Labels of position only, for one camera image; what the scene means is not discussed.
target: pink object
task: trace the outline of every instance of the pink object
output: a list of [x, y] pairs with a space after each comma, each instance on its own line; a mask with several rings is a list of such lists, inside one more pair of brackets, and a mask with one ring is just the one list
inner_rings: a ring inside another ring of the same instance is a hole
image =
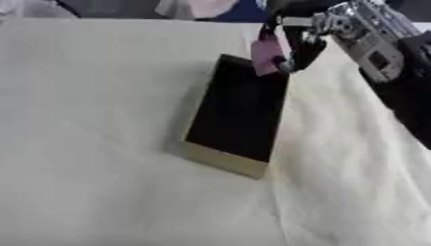
[[276, 36], [268, 37], [266, 40], [256, 40], [251, 45], [251, 60], [259, 77], [278, 71], [277, 66], [272, 62], [278, 56], [284, 55]]

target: black cable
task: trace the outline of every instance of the black cable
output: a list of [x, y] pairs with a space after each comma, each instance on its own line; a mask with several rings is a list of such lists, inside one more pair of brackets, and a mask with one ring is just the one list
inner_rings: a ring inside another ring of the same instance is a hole
[[72, 6], [70, 6], [69, 4], [66, 4], [63, 0], [54, 0], [58, 6], [62, 7], [63, 9], [67, 10], [68, 12], [70, 12], [71, 14], [75, 15], [78, 18], [81, 18], [81, 14], [76, 11], [75, 8], [73, 8]]

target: table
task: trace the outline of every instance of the table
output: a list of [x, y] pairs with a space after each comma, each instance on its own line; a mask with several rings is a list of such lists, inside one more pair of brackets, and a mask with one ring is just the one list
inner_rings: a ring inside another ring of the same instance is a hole
[[174, 139], [256, 26], [16, 19], [0, 28], [0, 244], [284, 245], [269, 182]]
[[430, 153], [333, 42], [292, 76], [263, 181], [178, 156], [173, 143], [218, 55], [248, 57], [257, 29], [143, 20], [5, 23], [0, 242], [429, 244]]

